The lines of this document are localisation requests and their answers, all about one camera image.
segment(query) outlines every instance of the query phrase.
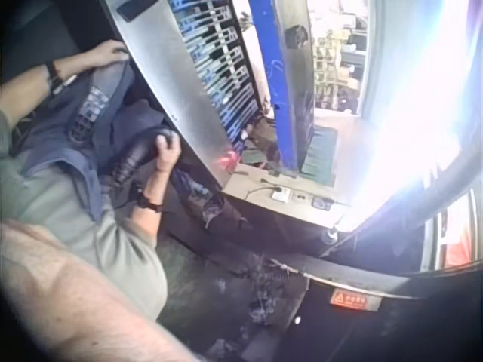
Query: warning label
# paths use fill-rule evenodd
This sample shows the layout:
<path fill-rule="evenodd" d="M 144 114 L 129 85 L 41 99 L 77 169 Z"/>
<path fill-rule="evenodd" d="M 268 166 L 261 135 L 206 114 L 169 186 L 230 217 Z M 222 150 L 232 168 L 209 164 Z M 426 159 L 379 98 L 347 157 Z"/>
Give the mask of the warning label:
<path fill-rule="evenodd" d="M 368 296 L 340 289 L 336 289 L 332 294 L 331 304 L 357 310 L 371 310 L 368 308 Z"/>

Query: man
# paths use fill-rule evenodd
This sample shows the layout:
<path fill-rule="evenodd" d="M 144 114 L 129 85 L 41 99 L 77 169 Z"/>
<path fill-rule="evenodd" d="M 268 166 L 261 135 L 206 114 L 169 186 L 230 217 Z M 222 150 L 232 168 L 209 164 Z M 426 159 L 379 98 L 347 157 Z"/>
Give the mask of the man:
<path fill-rule="evenodd" d="M 25 177 L 21 170 L 30 151 L 9 156 L 11 130 L 53 92 L 52 68 L 54 78 L 67 81 L 126 60 L 124 44 L 106 41 L 2 85 L 0 277 L 28 330 L 62 358 L 164 360 L 164 351 L 169 360 L 190 360 L 185 348 L 148 321 L 156 319 L 166 300 L 165 274 L 155 253 L 159 210 L 136 206 L 131 218 L 117 223 L 104 197 L 100 218 L 94 220 L 77 197 L 75 173 L 59 163 Z M 158 137 L 157 149 L 156 169 L 143 191 L 151 205 L 162 205 L 180 156 L 178 135 L 172 133 L 169 145 Z M 142 357 L 131 359 L 121 353 L 122 346 Z"/>

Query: forearm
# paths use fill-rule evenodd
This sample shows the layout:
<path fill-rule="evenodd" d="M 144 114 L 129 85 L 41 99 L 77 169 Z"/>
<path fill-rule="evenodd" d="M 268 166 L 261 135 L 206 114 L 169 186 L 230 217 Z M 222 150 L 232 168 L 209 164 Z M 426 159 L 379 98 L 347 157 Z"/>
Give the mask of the forearm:
<path fill-rule="evenodd" d="M 56 60 L 54 66 L 63 81 L 89 68 L 86 54 Z M 6 113 L 12 128 L 48 96 L 50 93 L 48 79 L 47 67 L 42 65 L 2 85 L 0 109 Z"/>
<path fill-rule="evenodd" d="M 143 194 L 151 204 L 161 205 L 165 198 L 166 186 L 169 182 L 169 172 L 155 171 L 149 178 Z M 133 210 L 132 220 L 141 227 L 154 240 L 158 235 L 159 223 L 161 222 L 161 213 L 156 213 L 151 209 L 142 209 L 136 206 Z"/>

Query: sticker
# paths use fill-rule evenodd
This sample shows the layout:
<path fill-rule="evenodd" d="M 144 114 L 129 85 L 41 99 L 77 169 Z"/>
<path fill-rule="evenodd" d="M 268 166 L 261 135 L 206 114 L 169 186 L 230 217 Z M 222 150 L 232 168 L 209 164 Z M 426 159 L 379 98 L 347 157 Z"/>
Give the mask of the sticker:
<path fill-rule="evenodd" d="M 377 311 L 382 298 L 362 293 L 349 292 L 336 288 L 332 294 L 331 304 L 358 311 Z"/>

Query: bright light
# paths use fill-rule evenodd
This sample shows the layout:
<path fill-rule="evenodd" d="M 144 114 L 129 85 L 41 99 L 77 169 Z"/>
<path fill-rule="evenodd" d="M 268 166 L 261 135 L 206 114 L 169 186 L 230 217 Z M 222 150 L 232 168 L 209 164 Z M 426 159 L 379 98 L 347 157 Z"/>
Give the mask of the bright light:
<path fill-rule="evenodd" d="M 467 0 L 445 2 L 433 40 L 388 108 L 374 160 L 340 231 L 354 230 L 398 190 L 421 179 L 448 145 L 471 66 L 467 10 Z"/>

